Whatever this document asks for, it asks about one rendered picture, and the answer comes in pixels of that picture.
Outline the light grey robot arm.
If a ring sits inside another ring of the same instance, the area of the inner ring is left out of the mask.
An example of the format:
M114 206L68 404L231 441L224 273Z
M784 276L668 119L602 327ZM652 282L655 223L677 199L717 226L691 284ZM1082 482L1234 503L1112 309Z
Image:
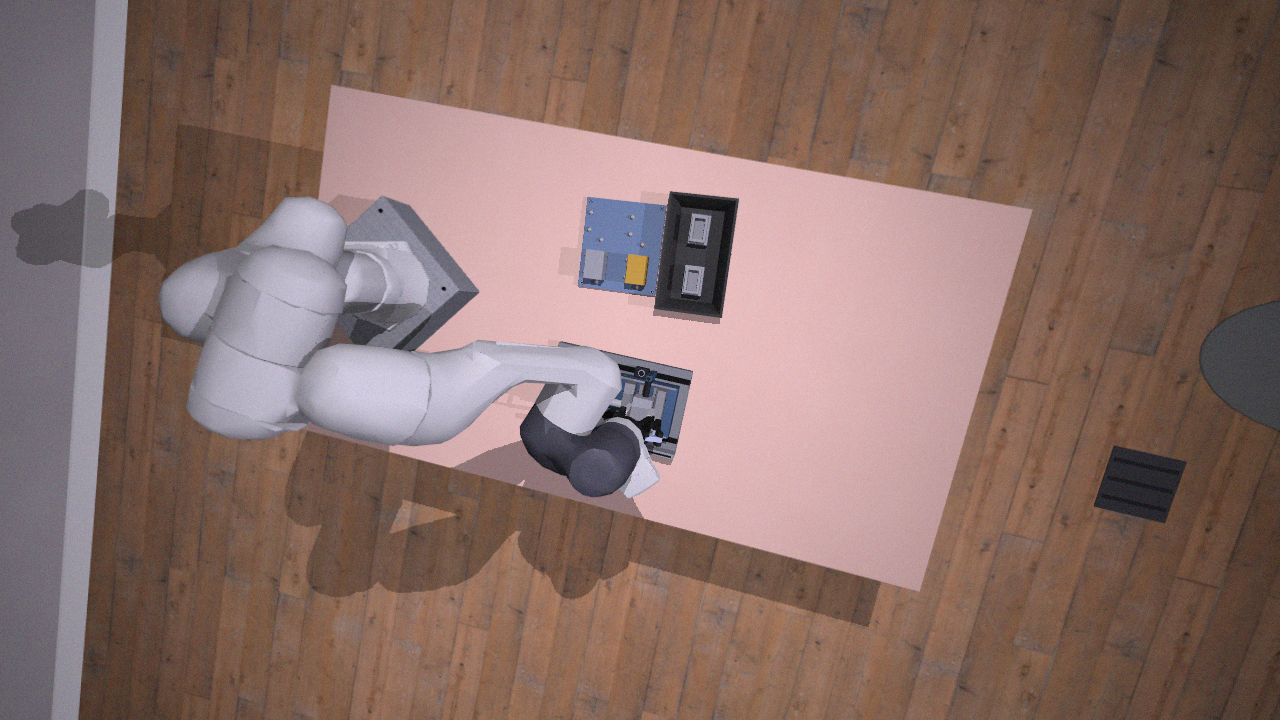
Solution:
M163 320L204 343L186 405L200 425L268 439L311 421L380 445L442 445L515 386L541 383L520 425L541 468L589 497L620 489L632 498L660 480L641 430L603 419L622 380L598 348L328 347L339 314L393 331L428 302L428 275L407 242L346 241L347 228L329 204L285 197L241 247L195 258L163 281Z

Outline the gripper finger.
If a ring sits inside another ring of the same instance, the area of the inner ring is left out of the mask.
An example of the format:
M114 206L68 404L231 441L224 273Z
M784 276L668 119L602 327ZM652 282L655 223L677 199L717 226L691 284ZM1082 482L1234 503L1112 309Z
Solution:
M660 430L660 419L655 419L655 421L654 421L654 418L655 418L654 413L655 413L655 409L652 407L652 410L646 414L646 416L641 421L637 421L637 423L648 433L650 433L650 429L653 429L652 434L649 437L646 437L645 441L650 441L652 445L655 445L657 447L660 447L664 433Z
M616 409L614 409L614 407L612 407L612 409L607 410L607 411L605 411L605 413L603 414L603 419L605 420L605 419L609 419L609 418L612 418L612 416L618 416L618 415L625 415L625 416L630 416L630 411L631 411L631 406L632 406L632 404L628 404L628 405L627 405L626 407L625 407L625 406L621 406L621 407L620 407L620 413L616 413Z

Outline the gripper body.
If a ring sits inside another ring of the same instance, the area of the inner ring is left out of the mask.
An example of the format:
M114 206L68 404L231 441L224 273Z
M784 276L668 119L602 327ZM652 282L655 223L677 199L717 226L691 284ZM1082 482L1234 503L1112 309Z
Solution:
M634 425L635 425L635 427L637 427L637 428L639 428L639 429L641 430L641 433L643 433L643 439L644 439L644 445L646 445L646 443L648 443L648 441L645 441L645 438L646 438L646 437L649 437L649 433L648 433L646 430L644 430L644 429L643 429L643 427L640 427L640 424L639 424L639 423L637 423L637 421L636 421L636 420L635 420L634 418L631 418L631 416L625 416L625 415L620 415L620 418L625 418L625 419L628 419L630 421L632 421L632 423L634 423Z

